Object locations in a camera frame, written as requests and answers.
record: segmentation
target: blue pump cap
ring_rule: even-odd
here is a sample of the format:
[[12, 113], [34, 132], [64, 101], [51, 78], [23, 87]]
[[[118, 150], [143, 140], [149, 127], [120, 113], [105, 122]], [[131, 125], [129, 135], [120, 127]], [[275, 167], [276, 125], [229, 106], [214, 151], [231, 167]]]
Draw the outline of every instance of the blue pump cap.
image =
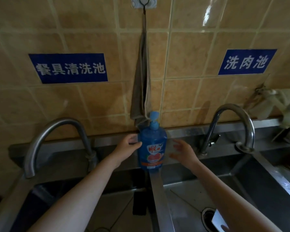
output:
[[158, 118], [159, 118], [159, 112], [152, 111], [150, 113], [149, 118], [151, 120], [150, 125], [149, 125], [150, 129], [157, 130], [159, 128], [159, 123], [156, 120], [158, 120]]

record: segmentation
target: faucet handle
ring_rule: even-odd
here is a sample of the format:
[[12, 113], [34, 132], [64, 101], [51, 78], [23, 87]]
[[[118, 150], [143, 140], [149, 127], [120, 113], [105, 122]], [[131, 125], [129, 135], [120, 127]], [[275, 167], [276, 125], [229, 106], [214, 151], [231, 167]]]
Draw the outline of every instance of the faucet handle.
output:
[[219, 138], [220, 138], [220, 134], [214, 134], [211, 140], [209, 141], [208, 146], [211, 147], [212, 145], [214, 145], [218, 141]]

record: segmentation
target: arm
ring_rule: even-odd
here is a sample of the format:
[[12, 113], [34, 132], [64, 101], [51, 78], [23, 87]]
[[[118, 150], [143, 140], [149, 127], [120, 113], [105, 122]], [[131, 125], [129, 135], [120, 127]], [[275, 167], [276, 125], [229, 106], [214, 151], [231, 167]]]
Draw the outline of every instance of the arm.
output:
[[170, 157], [178, 160], [198, 177], [220, 214], [232, 232], [281, 232], [258, 209], [248, 203], [205, 165], [203, 165], [193, 152], [191, 146], [183, 140], [175, 140], [174, 148], [181, 154], [171, 154]]
[[127, 135], [109, 156], [59, 199], [28, 232], [84, 231], [113, 170], [141, 147], [141, 142], [129, 144], [135, 136]]

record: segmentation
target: hand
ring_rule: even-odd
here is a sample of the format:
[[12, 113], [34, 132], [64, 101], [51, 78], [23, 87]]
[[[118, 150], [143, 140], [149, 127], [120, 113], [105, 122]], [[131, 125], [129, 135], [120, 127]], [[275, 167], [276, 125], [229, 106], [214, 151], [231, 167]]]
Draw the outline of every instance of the hand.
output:
[[173, 146], [180, 154], [171, 153], [170, 157], [191, 170], [195, 163], [199, 162], [192, 147], [183, 140], [174, 140], [174, 142], [177, 144]]
[[119, 167], [121, 162], [127, 159], [132, 153], [142, 146], [142, 142], [130, 144], [137, 140], [137, 134], [128, 134], [125, 136], [120, 143], [117, 145], [115, 150], [109, 155], [115, 160], [116, 168]]

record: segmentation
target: sink drain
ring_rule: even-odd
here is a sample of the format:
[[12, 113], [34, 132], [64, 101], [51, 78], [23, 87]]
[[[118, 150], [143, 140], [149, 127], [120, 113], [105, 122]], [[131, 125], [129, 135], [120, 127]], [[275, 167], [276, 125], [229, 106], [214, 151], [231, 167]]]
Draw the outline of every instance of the sink drain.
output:
[[201, 219], [205, 229], [208, 232], [217, 232], [218, 230], [212, 223], [213, 216], [215, 214], [215, 209], [213, 208], [205, 208], [202, 211]]

